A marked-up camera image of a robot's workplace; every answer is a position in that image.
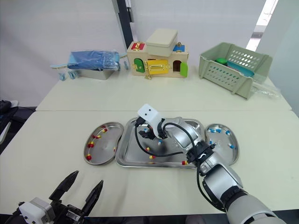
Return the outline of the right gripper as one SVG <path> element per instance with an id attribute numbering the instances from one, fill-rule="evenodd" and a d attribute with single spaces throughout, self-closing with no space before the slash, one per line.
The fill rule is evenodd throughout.
<path id="1" fill-rule="evenodd" d="M 143 138 L 150 139 L 150 140 L 155 139 L 155 137 L 157 137 L 159 139 L 166 139 L 167 138 L 167 134 L 163 130 L 163 124 L 164 124 L 164 122 L 165 122 L 165 119 L 161 119 L 159 122 L 157 122 L 154 125 L 154 127 L 153 127 L 154 135 L 150 134 L 149 131 L 139 131 L 139 134 Z"/>

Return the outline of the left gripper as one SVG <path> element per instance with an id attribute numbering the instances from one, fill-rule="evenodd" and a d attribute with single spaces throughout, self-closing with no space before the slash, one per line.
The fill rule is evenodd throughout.
<path id="1" fill-rule="evenodd" d="M 84 206 L 81 209 L 71 204 L 62 204 L 62 200 L 60 200 L 61 197 L 71 188 L 77 178 L 78 173 L 78 170 L 70 173 L 59 183 L 49 197 L 51 200 L 50 205 L 52 206 L 54 212 L 54 218 L 52 219 L 53 224 L 83 224 L 85 216 L 90 214 L 100 197 L 101 191 L 103 189 L 103 180 L 100 180 L 100 182 L 92 189 L 85 200 Z"/>

